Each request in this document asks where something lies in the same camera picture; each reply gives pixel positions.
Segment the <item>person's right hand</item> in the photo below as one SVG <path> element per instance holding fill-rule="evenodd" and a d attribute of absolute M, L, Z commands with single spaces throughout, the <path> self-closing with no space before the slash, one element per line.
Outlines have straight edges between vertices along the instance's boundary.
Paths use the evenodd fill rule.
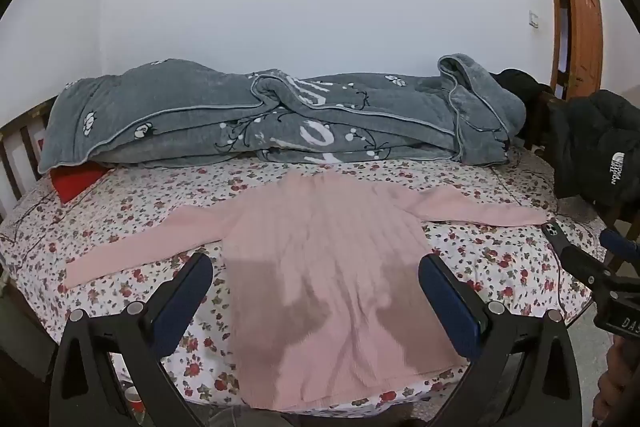
<path fill-rule="evenodd" d="M 606 369 L 598 380 L 598 392 L 593 400 L 593 425 L 602 426 L 620 404 L 626 388 L 639 369 L 639 343 L 614 336 L 606 352 Z"/>

